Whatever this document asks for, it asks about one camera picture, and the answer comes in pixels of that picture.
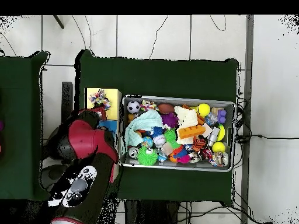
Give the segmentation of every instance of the soccer ball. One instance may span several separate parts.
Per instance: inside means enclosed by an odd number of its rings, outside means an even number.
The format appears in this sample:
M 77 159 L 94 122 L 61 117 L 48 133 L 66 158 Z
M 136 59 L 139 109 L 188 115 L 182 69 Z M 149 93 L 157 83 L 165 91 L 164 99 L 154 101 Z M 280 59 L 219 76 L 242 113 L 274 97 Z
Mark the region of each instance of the soccer ball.
M 128 103 L 128 112 L 131 114 L 137 114 L 140 110 L 140 105 L 137 101 L 132 100 Z

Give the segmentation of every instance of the orange toy block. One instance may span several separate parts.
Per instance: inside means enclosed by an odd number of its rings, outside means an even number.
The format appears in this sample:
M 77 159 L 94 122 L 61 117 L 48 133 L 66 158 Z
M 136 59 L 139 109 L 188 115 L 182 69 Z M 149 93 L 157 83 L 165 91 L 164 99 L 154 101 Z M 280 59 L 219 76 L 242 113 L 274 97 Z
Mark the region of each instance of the orange toy block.
M 182 107 L 184 109 L 191 110 L 191 108 L 189 106 L 187 106 L 186 104 L 184 104 Z M 201 115 L 199 115 L 198 111 L 196 111 L 196 114 L 197 114 L 197 121 L 199 122 L 200 125 L 203 125 L 204 124 L 204 117 L 202 117 Z
M 179 129 L 180 139 L 203 135 L 206 129 L 199 125 Z

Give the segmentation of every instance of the yellow ball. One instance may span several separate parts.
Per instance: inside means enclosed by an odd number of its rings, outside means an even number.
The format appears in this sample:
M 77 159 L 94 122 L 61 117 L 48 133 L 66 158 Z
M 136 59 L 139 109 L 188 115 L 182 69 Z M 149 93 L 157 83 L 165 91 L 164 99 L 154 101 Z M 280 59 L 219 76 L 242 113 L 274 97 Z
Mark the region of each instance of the yellow ball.
M 222 142 L 216 142 L 212 145 L 213 152 L 225 152 L 225 145 Z
M 208 104 L 199 104 L 199 115 L 201 115 L 202 117 L 205 117 L 206 115 L 208 115 L 211 111 L 211 108 Z

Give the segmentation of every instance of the green cloth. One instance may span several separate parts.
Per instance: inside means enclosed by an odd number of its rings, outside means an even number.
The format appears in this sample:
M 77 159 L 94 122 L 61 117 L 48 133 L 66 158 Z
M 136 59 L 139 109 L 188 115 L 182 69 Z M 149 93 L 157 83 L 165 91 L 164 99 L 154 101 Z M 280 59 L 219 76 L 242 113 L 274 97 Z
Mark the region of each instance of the green cloth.
M 236 101 L 238 61 L 166 61 L 77 56 L 76 92 L 115 88 L 123 95 Z M 121 172 L 109 192 L 115 191 Z M 130 200 L 223 201 L 231 205 L 232 171 L 181 171 L 124 167 L 118 198 Z
M 0 199 L 45 200 L 40 187 L 40 68 L 46 52 L 0 57 Z

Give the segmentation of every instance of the gray plastic bin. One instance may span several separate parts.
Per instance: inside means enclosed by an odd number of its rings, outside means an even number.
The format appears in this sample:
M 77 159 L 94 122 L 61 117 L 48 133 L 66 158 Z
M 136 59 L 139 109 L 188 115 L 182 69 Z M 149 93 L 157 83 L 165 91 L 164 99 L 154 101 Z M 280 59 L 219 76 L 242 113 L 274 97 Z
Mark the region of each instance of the gray plastic bin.
M 228 101 L 215 101 L 215 100 L 195 100 L 195 99 L 181 99 L 181 98 L 167 98 L 167 97 L 155 97 L 155 96 L 124 96 L 121 107 L 123 108 L 123 118 L 120 120 L 120 136 L 124 135 L 126 126 L 128 124 L 128 114 L 127 104 L 129 101 L 135 100 L 139 103 L 142 100 L 149 100 L 155 102 L 157 105 L 159 103 L 170 103 L 173 106 L 182 106 L 183 104 L 188 105 L 189 107 L 196 107 L 200 103 L 207 103 L 211 108 L 212 107 L 222 107 L 227 111 L 226 122 L 223 124 L 225 128 L 225 137 L 221 142 L 227 143 L 226 152 L 229 155 L 229 164 L 224 167 L 213 167 L 208 161 L 199 161 L 197 163 L 173 163 L 170 160 L 164 161 L 163 165 L 159 165 L 158 161 L 153 166 L 144 166 L 138 164 L 131 164 L 129 160 L 131 158 L 125 153 L 125 148 L 123 145 L 123 138 L 121 137 L 120 142 L 120 162 L 127 167 L 146 167 L 149 169 L 178 169 L 178 170 L 194 170 L 194 171 L 210 171 L 210 172 L 228 172 L 232 169 L 234 164 L 234 148 L 235 148 L 235 122 L 237 119 L 236 105 L 233 102 Z

